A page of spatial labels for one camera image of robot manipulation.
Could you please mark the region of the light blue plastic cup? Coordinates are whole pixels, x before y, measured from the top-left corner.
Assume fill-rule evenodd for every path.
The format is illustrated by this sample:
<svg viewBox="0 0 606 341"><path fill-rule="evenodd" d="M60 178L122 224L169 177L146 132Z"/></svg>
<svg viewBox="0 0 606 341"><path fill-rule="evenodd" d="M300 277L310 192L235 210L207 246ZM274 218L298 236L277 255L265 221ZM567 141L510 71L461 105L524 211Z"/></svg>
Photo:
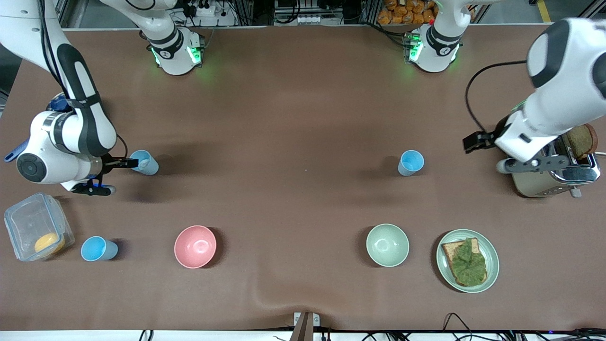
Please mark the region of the light blue plastic cup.
<svg viewBox="0 0 606 341"><path fill-rule="evenodd" d="M112 260L117 253L118 245L100 236L88 238L80 249L81 257L89 262Z"/></svg>
<svg viewBox="0 0 606 341"><path fill-rule="evenodd" d="M138 166L132 169L143 175L152 176L160 170L158 162L151 153L146 150L137 150L133 152L129 158L138 160Z"/></svg>
<svg viewBox="0 0 606 341"><path fill-rule="evenodd" d="M401 155L397 169L402 176L412 176L422 169L424 164L425 160L422 153L416 150L407 150Z"/></svg>

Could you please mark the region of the brown toast slice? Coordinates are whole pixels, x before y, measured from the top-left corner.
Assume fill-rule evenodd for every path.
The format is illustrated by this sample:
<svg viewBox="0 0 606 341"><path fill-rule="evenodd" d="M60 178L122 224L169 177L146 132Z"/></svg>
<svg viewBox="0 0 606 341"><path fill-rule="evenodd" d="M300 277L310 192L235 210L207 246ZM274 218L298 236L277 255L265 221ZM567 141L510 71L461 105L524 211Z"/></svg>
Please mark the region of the brown toast slice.
<svg viewBox="0 0 606 341"><path fill-rule="evenodd" d="M597 151L599 139L592 125L576 126L570 129L565 136L576 160L587 158L589 154Z"/></svg>

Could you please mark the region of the beige and chrome toaster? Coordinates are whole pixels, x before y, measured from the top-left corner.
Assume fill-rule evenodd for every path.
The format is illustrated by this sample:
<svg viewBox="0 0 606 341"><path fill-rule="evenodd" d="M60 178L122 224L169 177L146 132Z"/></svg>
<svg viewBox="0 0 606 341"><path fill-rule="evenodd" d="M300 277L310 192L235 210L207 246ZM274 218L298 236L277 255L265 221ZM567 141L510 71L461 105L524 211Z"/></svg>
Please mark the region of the beige and chrome toaster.
<svg viewBox="0 0 606 341"><path fill-rule="evenodd" d="M556 171L513 173L517 191L524 197L544 198L570 192L572 197L579 198L579 188L595 183L601 175L595 153L576 160L565 134L547 144L537 155L563 155L568 157L570 164L567 168Z"/></svg>

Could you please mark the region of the clear plastic food container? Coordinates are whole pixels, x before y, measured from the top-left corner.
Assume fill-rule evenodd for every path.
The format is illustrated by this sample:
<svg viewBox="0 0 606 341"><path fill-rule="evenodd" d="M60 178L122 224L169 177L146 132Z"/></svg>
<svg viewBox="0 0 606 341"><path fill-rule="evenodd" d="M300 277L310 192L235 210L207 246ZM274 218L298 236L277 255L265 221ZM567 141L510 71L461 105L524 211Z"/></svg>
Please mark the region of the clear plastic food container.
<svg viewBox="0 0 606 341"><path fill-rule="evenodd" d="M52 196L36 193L9 207L4 214L9 239L19 261L45 260L74 243L74 235L61 203ZM65 238L65 246L54 253L35 252L35 242L47 233Z"/></svg>

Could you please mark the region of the pink bowl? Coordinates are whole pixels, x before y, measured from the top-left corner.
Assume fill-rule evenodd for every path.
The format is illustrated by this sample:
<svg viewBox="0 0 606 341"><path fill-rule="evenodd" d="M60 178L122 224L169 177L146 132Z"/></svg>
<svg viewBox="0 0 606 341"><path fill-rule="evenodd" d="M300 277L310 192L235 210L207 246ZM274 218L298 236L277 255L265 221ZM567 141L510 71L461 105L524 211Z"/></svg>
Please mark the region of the pink bowl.
<svg viewBox="0 0 606 341"><path fill-rule="evenodd" d="M189 226L176 237L174 255L181 266L197 269L212 261L217 247L211 229L206 226Z"/></svg>

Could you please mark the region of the pale green plate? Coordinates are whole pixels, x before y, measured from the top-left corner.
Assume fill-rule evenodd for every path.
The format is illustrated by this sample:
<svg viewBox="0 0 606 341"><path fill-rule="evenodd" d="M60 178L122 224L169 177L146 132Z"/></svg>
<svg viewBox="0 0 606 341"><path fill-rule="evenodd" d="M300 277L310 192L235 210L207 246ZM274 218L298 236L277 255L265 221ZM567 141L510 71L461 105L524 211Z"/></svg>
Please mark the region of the pale green plate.
<svg viewBox="0 0 606 341"><path fill-rule="evenodd" d="M463 293L482 293L499 274L493 244L470 229L450 231L437 244L437 267L445 281Z"/></svg>

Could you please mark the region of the pale green bowl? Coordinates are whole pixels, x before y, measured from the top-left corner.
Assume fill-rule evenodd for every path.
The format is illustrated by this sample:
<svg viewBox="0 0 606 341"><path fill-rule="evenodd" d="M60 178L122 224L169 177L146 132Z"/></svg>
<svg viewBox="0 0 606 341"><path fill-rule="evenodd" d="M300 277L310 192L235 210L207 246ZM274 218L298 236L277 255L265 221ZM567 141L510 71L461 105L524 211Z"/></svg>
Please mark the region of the pale green bowl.
<svg viewBox="0 0 606 341"><path fill-rule="evenodd" d="M390 223L372 227L366 236L365 246L370 259L385 268L401 265L410 252L407 234L400 227Z"/></svg>

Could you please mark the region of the bag of orange buns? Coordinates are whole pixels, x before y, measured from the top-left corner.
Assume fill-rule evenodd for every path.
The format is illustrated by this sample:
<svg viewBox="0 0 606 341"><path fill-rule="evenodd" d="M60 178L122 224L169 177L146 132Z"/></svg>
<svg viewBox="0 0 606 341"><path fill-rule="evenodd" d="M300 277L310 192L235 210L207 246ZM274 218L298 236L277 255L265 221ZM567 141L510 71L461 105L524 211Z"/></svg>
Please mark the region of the bag of orange buns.
<svg viewBox="0 0 606 341"><path fill-rule="evenodd" d="M433 0L382 0L376 21L390 24L432 24L439 12Z"/></svg>

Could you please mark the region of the white power strip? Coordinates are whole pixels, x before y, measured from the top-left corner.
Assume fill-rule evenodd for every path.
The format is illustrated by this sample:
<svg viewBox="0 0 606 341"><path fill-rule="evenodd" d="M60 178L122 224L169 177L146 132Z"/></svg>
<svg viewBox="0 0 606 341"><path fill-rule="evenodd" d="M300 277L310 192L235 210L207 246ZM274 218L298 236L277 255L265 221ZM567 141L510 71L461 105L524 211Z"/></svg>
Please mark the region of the white power strip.
<svg viewBox="0 0 606 341"><path fill-rule="evenodd" d="M188 18L210 18L216 12L215 0L184 0L184 14Z"/></svg>

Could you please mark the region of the metal table bracket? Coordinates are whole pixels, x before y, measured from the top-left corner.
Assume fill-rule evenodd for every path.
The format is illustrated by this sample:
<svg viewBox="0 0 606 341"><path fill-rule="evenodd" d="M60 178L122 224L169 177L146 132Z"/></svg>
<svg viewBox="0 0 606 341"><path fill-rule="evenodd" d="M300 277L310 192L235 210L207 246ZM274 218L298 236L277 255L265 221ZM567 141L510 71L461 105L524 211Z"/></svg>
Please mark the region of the metal table bracket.
<svg viewBox="0 0 606 341"><path fill-rule="evenodd" d="M314 341L314 328L320 325L320 315L317 313L294 313L294 330L289 341Z"/></svg>

